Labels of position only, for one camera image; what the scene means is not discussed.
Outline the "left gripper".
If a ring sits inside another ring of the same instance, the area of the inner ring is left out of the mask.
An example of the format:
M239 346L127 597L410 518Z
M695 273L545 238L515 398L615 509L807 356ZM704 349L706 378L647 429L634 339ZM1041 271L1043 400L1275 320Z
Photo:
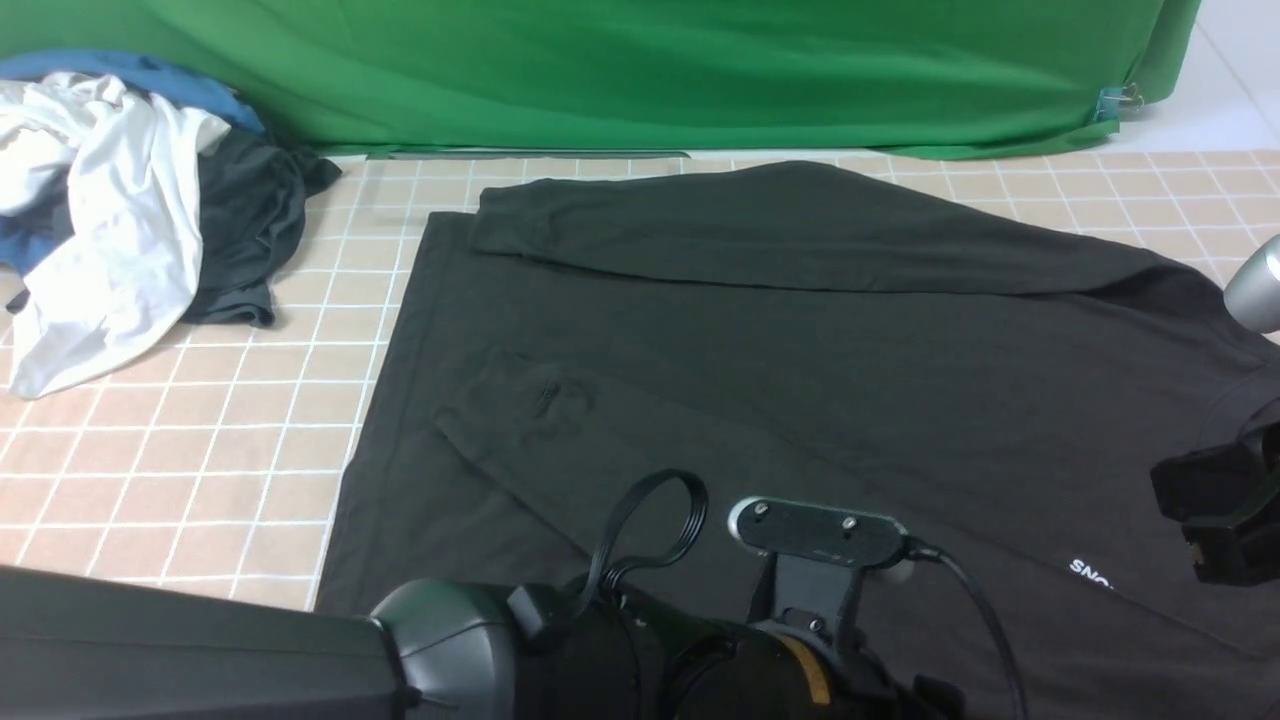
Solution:
M896 682L792 632L695 618L639 591L520 585L517 719L963 719L951 685Z

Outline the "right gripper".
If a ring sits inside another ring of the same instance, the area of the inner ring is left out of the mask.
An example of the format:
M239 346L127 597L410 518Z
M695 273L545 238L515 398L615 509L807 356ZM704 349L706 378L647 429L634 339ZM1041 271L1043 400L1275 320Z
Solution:
M1277 404L1270 404L1235 439L1151 468L1158 511L1178 525L1199 582L1279 579L1277 436Z

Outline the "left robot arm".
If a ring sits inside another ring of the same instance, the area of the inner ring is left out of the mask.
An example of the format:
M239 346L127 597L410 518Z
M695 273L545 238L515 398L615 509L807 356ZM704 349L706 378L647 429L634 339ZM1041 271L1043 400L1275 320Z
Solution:
M5 719L963 719L786 628L417 580L338 618L4 568Z

